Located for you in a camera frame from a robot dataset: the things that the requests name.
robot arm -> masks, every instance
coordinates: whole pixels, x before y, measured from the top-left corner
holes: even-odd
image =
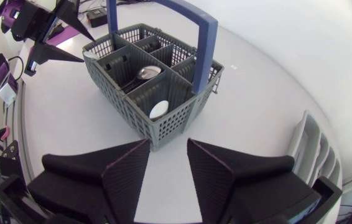
[[[25,0],[0,0],[1,30],[3,33],[12,32],[16,41],[26,38],[35,41],[32,47],[24,73],[35,75],[36,65],[48,60],[66,60],[83,62],[82,59],[63,51],[55,46],[46,44],[49,34],[59,19],[94,41],[87,29],[78,20],[77,7],[68,0],[61,0],[53,11],[48,11],[38,5]],[[10,105],[17,94],[17,83],[10,73],[9,62],[0,54],[0,97]]]

white table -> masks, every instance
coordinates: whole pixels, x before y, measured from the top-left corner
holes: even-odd
[[[118,7],[119,28],[141,22],[197,45],[198,26],[170,9],[152,2]],[[108,28],[89,31],[97,39]],[[78,35],[60,47],[82,58],[82,47],[89,42]],[[24,60],[31,45],[28,41],[23,46]],[[189,137],[258,156],[283,156],[296,124],[309,109],[336,147],[316,102],[260,50],[219,27],[214,59],[225,66],[219,94],[210,96],[185,133],[150,154],[137,222],[201,221],[187,157]],[[25,133],[35,176],[43,171],[45,154],[83,154],[139,139],[93,83],[84,63],[49,61],[37,67],[34,77],[23,79]],[[338,207],[339,202],[325,223],[335,222]]]

basket compartment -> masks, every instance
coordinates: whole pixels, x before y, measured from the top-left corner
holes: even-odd
[[[118,30],[117,34],[128,42],[135,43],[139,40],[155,35],[157,32],[158,29],[149,27],[145,24],[136,24],[134,26]]]
[[[147,116],[147,119],[149,119],[151,109],[160,101],[167,100],[169,102],[169,114],[193,96],[192,85],[170,70],[127,95]]]
[[[145,80],[136,80],[135,77],[138,71],[149,65],[156,65],[162,70],[165,67],[161,65],[154,57],[145,54],[140,49],[128,45],[123,47],[112,54],[105,56],[97,61],[98,65],[114,80],[115,84],[123,89],[128,83],[125,93],[129,93],[143,84]]]
[[[134,45],[140,47],[147,53],[151,53],[155,50],[161,49],[162,47],[166,47],[169,44],[171,44],[169,40],[159,38],[158,35],[152,35],[134,43]]]

metal spoon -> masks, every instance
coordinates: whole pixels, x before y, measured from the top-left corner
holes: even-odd
[[[168,113],[168,109],[169,102],[167,100],[162,100],[151,109],[149,118],[152,121],[157,121],[159,118],[163,117],[166,113]]]
[[[133,84],[136,80],[149,80],[151,78],[156,77],[157,75],[159,75],[161,73],[162,69],[158,66],[155,65],[150,65],[150,66],[146,66],[142,69],[140,69],[136,75],[136,77],[130,81],[128,84],[124,85],[121,90],[123,92],[125,92],[126,90],[128,90],[129,86],[131,84]]]

white surface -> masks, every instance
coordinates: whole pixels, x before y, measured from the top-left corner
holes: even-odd
[[[120,28],[143,22],[197,44],[195,24],[155,3],[118,7],[118,18]],[[98,38],[108,30],[101,26],[90,32]],[[82,57],[81,48],[89,42],[78,35],[61,48]],[[22,49],[25,59],[30,44]],[[135,221],[201,221],[187,157],[189,137],[258,156],[283,156],[296,124],[309,109],[324,125],[330,142],[335,142],[311,96],[260,51],[219,28],[214,58],[225,66],[219,94],[210,96],[185,133],[150,154]],[[93,83],[83,63],[48,62],[37,67],[34,77],[23,79],[26,136],[35,175],[43,171],[44,154],[81,154],[139,139]],[[336,220],[336,214],[337,209],[331,219]]]
[[[352,0],[187,0],[270,56],[328,118],[352,174]]]

